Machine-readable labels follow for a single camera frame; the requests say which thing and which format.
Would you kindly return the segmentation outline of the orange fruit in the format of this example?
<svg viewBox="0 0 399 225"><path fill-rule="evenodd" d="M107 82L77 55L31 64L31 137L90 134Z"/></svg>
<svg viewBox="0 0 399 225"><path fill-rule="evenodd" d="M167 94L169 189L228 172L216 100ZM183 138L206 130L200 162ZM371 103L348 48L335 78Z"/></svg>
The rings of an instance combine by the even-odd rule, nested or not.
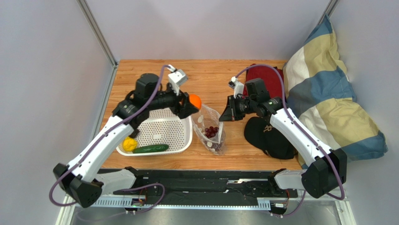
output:
<svg viewBox="0 0 399 225"><path fill-rule="evenodd" d="M195 95L195 94L190 94L189 95L189 101L190 103L195 106L197 109L201 109L202 106L202 101L200 99L199 96Z"/></svg>

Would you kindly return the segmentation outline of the clear zip top bag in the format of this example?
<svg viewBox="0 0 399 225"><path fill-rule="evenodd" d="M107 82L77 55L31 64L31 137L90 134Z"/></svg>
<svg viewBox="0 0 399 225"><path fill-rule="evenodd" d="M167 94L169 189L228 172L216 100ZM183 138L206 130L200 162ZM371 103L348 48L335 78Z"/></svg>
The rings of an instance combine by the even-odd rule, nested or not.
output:
<svg viewBox="0 0 399 225"><path fill-rule="evenodd" d="M223 122L219 122L220 114L213 108L202 104L198 113L191 116L193 130L204 147L215 155L223 155L227 150L225 144L226 134ZM217 136L207 138L204 135L205 128L210 126L219 127Z"/></svg>

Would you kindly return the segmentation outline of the red grape bunch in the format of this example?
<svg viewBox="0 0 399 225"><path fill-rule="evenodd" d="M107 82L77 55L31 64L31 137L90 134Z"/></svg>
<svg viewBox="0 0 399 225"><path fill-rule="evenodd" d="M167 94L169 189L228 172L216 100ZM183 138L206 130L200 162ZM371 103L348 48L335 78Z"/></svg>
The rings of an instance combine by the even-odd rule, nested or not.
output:
<svg viewBox="0 0 399 225"><path fill-rule="evenodd" d="M213 138L213 137L217 136L218 131L219 131L219 127L210 126L210 127L205 128L204 135L207 138Z"/></svg>

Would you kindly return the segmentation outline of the green cucumber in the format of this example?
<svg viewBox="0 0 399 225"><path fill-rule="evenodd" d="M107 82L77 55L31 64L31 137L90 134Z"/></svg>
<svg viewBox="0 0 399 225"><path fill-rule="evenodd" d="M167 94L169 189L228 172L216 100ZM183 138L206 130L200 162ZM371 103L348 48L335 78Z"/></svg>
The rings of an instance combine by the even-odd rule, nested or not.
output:
<svg viewBox="0 0 399 225"><path fill-rule="evenodd" d="M133 151L133 154L157 153L157 152L164 152L168 149L169 145L167 144L155 144L155 145L148 145L136 148Z"/></svg>

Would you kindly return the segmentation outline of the yellow lemon toy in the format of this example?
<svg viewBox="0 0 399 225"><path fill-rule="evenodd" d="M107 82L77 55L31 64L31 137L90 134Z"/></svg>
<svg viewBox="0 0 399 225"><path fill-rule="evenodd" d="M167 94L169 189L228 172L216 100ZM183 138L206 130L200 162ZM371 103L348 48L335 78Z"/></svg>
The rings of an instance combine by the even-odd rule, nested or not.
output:
<svg viewBox="0 0 399 225"><path fill-rule="evenodd" d="M138 143L135 139L131 137L126 137L122 142L123 150L126 152L133 152L138 146Z"/></svg>

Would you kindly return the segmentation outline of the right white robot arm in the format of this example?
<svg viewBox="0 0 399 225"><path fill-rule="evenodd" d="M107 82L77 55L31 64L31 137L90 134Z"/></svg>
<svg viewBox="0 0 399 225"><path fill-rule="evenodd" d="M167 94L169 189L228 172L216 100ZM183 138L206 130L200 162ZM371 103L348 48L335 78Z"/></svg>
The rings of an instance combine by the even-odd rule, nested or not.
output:
<svg viewBox="0 0 399 225"><path fill-rule="evenodd" d="M228 96L220 122L239 121L247 114L255 113L277 129L305 160L307 169L280 169L268 179L278 189L305 190L314 198L333 196L331 191L339 188L344 199L343 184L346 182L347 155L342 149L332 149L296 118L286 102L280 97L270 97L264 81L260 78L239 82L232 77L229 86L234 94Z"/></svg>

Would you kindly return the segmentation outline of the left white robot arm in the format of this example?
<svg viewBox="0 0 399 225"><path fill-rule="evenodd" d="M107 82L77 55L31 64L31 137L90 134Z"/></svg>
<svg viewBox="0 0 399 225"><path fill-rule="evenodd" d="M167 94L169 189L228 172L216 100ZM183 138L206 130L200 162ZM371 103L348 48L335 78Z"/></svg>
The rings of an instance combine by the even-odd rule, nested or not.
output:
<svg viewBox="0 0 399 225"><path fill-rule="evenodd" d="M139 133L138 127L149 118L151 111L169 108L180 119L199 111L201 104L180 89L187 79L182 70L172 72L168 75L166 89L161 90L161 76L142 74L135 89L118 103L90 144L68 164L59 163L54 167L57 181L51 191L60 186L75 204L87 208L102 195L131 188L136 181L134 169L98 174L99 169L126 137Z"/></svg>

